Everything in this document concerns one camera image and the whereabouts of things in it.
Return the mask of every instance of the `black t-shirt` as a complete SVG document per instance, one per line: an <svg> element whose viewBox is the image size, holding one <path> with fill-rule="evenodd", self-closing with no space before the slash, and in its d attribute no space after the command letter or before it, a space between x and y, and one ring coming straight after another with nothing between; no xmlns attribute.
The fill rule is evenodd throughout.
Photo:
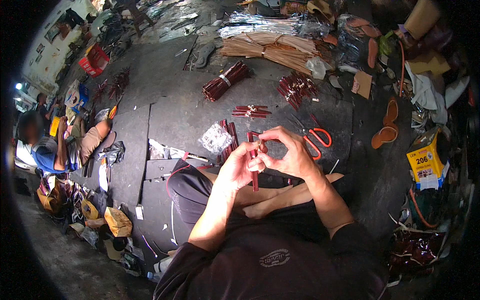
<svg viewBox="0 0 480 300"><path fill-rule="evenodd" d="M45 105L38 105L36 110L42 116L43 127L45 128L45 134L48 136L50 132L51 121L45 118L45 115L48 114L48 110Z"/></svg>
<svg viewBox="0 0 480 300"><path fill-rule="evenodd" d="M231 232L217 253L181 245L154 299L377 299L387 278L358 223L328 247L259 224Z"/></svg>

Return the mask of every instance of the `wooden block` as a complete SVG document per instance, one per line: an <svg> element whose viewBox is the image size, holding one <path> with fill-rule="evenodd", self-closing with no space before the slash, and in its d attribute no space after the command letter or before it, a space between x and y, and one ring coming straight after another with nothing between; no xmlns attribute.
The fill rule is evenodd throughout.
<svg viewBox="0 0 480 300"><path fill-rule="evenodd" d="M123 211L119 209L107 207L105 220L115 237L127 237L132 232L132 223Z"/></svg>

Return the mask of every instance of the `hand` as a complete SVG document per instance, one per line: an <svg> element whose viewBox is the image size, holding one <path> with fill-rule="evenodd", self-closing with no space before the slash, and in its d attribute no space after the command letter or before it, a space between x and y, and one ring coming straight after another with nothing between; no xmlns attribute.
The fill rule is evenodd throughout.
<svg viewBox="0 0 480 300"><path fill-rule="evenodd" d="M301 136L286 130L282 126L277 126L260 134L259 138L265 141L279 140L287 147L288 151L282 159L275 159L265 153L259 153L252 160L252 163L258 164L263 161L267 168L302 179L319 171L312 155L306 148L305 140Z"/></svg>
<svg viewBox="0 0 480 300"><path fill-rule="evenodd" d="M263 171L265 164L261 160L250 159L250 151L258 149L258 142L243 142L228 157L220 169L215 186L226 191L238 191L252 181L252 171ZM268 149L261 144L260 150L267 152Z"/></svg>
<svg viewBox="0 0 480 300"><path fill-rule="evenodd" d="M60 118L60 123L59 123L59 128L58 128L58 133L59 136L63 136L63 134L67 131L67 117L63 116Z"/></svg>

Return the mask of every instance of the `scissors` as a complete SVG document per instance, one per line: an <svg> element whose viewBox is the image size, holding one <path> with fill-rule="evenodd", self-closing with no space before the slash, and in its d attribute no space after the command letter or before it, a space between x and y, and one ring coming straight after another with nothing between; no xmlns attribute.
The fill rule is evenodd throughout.
<svg viewBox="0 0 480 300"><path fill-rule="evenodd" d="M317 146L315 146L314 143L312 143L312 141L308 138L307 134L310 132L311 134L313 134L313 136L325 147L330 147L332 145L332 137L330 136L330 134L325 130L325 129L321 129L321 128L306 128L302 122L300 122L300 120L295 117L292 113L291 113L293 119L295 120L295 122L293 122L292 120L289 119L290 123L292 123L295 127L297 127L298 129L300 129L302 132L305 133L305 135L303 136L303 139L305 141L307 141L310 146L312 146L312 148L317 151L318 153L318 156L317 157L314 157L313 160L318 160L322 157L322 153L320 152L320 150L318 150ZM314 115L310 115L313 119L313 121L315 121L315 123L317 123L317 125L319 125L317 119L315 118ZM325 141L323 141L316 133L315 131L319 131L319 132L323 132L327 138L328 138L328 143L325 143Z"/></svg>

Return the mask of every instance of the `plastic bottle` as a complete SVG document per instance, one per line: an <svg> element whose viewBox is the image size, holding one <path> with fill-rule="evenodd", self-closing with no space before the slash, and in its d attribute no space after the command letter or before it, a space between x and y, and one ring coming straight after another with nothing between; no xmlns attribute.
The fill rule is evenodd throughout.
<svg viewBox="0 0 480 300"><path fill-rule="evenodd" d="M160 278L162 278L162 276L160 276L158 273L147 272L147 278L150 281L158 283L160 281Z"/></svg>

